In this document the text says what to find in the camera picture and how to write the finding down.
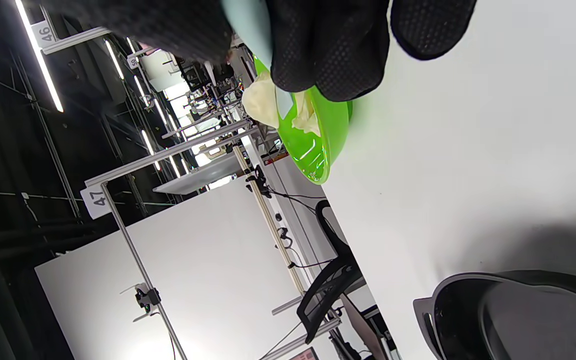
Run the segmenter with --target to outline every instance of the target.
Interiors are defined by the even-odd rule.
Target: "black office chair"
[[[315,216],[337,257],[318,274],[297,307],[297,316],[306,328],[306,344],[313,341],[334,302],[350,285],[362,278],[350,246],[341,241],[324,217],[323,210],[329,207],[327,200],[318,202]]]

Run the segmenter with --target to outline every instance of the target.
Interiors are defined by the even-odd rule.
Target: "white board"
[[[271,315],[298,293],[243,178],[128,231],[189,360],[256,360],[298,323],[294,310]],[[36,273],[76,360],[172,359],[160,318],[132,323],[143,312],[119,295],[143,280],[118,232]],[[313,345],[336,358],[327,336]]]

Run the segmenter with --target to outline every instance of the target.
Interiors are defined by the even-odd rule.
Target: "black object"
[[[315,207],[315,215],[337,257],[322,269],[297,307],[297,316],[306,328],[306,344],[313,341],[334,302],[362,277],[350,247],[341,241],[326,221],[323,210],[329,207],[327,200],[319,201]]]
[[[436,59],[462,39],[475,4],[476,0],[394,0],[390,28],[411,57]]]
[[[134,295],[134,297],[137,299],[139,307],[146,310],[146,314],[151,312],[151,306],[158,305],[162,302],[160,292],[154,288],[148,290],[148,292],[144,292],[143,290],[137,288],[137,293]]]
[[[370,306],[366,310],[361,312],[361,316],[366,319],[368,325],[375,334],[379,337],[384,337],[386,339],[386,344],[388,345],[389,351],[395,351],[397,349],[397,345],[393,340],[393,336],[391,335],[391,331],[388,330],[388,326],[386,326],[386,321],[382,316],[382,313],[379,311],[377,305]]]
[[[576,359],[576,276],[463,273],[413,302],[438,360]]]
[[[265,196],[268,199],[272,199],[273,196],[270,194],[270,189],[268,189],[268,187],[266,186],[266,176],[264,175],[264,171],[261,170],[261,166],[257,165],[256,167],[254,167],[254,175],[249,175],[246,178],[246,182],[255,182],[256,183],[256,187],[258,187],[259,192],[261,193],[262,196]],[[248,189],[248,191],[252,192],[252,187],[250,185],[246,185],[246,189]]]
[[[233,30],[220,0],[32,0],[184,59],[221,64]]]
[[[384,78],[390,44],[388,0],[267,0],[272,81],[301,92],[316,85],[330,101],[349,101]]]

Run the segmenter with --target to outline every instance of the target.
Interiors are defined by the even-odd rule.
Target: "white tabletop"
[[[576,2],[480,0],[434,61],[391,41],[323,188],[403,360],[448,276],[576,274]]]

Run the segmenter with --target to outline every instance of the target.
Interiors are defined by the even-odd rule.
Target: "green plastic bowl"
[[[258,74],[268,71],[259,59],[254,60]],[[293,127],[297,116],[295,95],[293,105],[285,118],[279,116],[277,132],[297,168],[311,182],[321,185],[328,180],[330,167],[346,143],[348,123],[352,116],[352,102],[332,102],[327,100],[316,86],[306,90],[306,101],[312,103],[319,125],[321,137],[313,132]]]

